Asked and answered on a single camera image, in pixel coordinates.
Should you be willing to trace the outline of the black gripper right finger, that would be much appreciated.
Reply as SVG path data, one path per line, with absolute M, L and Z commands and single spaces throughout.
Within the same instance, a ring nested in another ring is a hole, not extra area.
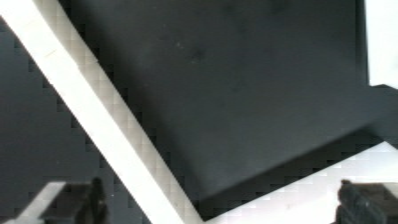
M 398 183 L 342 181 L 335 224 L 398 224 Z

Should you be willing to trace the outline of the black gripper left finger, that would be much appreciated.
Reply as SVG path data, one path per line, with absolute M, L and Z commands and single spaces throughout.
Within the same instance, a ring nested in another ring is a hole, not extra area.
M 51 182 L 13 224 L 109 224 L 102 180 Z

